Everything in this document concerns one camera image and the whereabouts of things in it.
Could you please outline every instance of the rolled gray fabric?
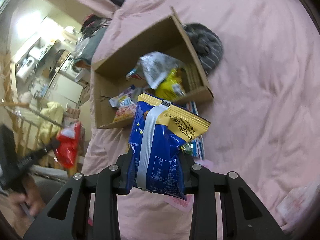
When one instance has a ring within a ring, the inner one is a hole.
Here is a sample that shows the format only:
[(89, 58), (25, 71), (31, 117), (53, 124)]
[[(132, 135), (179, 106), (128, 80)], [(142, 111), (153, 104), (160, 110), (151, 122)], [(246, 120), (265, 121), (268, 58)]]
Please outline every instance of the rolled gray fabric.
[(222, 59), (223, 46), (221, 40), (215, 33), (200, 23), (187, 24), (184, 29), (208, 76)]

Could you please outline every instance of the blue snack bag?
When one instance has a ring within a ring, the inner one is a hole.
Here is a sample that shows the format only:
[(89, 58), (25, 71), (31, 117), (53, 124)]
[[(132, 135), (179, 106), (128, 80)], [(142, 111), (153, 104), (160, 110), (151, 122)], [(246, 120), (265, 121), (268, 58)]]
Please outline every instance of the blue snack bag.
[(182, 145), (205, 133), (209, 125), (169, 101), (139, 95), (129, 137), (135, 164), (133, 186), (186, 199), (177, 155)]

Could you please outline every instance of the metal screw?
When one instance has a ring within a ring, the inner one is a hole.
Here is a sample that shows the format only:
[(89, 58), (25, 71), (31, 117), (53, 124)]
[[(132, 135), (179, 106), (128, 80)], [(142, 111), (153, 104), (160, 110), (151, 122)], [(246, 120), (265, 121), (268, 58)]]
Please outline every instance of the metal screw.
[(195, 171), (199, 171), (199, 170), (201, 170), (201, 165), (198, 164), (198, 163), (195, 163), (195, 164), (192, 165), (192, 168), (193, 168)]
[(236, 179), (236, 178), (238, 178), (238, 174), (236, 172), (232, 171), (229, 173), (229, 177), (232, 179)]
[(73, 178), (76, 180), (81, 179), (81, 177), (82, 177), (81, 173), (76, 173), (75, 175), (73, 175)]
[(116, 164), (112, 164), (112, 165), (109, 166), (109, 170), (111, 170), (111, 171), (116, 171), (118, 168), (119, 167)]

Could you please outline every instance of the pink blanket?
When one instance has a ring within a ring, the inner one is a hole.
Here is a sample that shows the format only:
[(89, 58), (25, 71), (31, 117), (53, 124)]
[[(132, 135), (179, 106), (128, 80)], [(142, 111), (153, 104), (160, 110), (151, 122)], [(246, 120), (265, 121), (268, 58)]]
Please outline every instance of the pink blanket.
[[(211, 170), (238, 172), (279, 225), (292, 230), (276, 206), (320, 174), (320, 38), (314, 24), (298, 0), (126, 0), (93, 61), (169, 15), (170, 6), (183, 23), (204, 24), (224, 45), (224, 59), (208, 77), (214, 101), (198, 105), (212, 123), (204, 134)], [(130, 132), (95, 129), (90, 101), (85, 175), (115, 163)], [(172, 207), (164, 195), (134, 188), (118, 196), (118, 213), (127, 239), (188, 239), (192, 211)], [(221, 230), (218, 220), (219, 237)]]

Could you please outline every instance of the cardboard box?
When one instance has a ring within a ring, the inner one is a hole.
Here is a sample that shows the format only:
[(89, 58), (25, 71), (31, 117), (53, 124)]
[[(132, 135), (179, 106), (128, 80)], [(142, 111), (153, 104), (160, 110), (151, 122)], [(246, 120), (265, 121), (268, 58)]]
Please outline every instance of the cardboard box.
[(200, 103), (213, 99), (198, 56), (179, 19), (172, 15), (144, 30), (109, 58), (92, 66), (95, 71), (93, 91), (97, 128), (123, 128), (132, 123), (133, 118), (112, 122), (117, 108), (111, 107), (109, 99), (119, 95), (132, 84), (147, 85), (141, 80), (127, 81), (125, 76), (135, 67), (141, 56), (153, 51), (159, 51), (181, 60), (194, 70), (192, 73), (198, 75), (195, 79), (199, 81), (200, 86), (190, 90), (188, 85), (184, 85), (186, 95), (176, 100), (175, 103), (183, 104), (190, 101)]

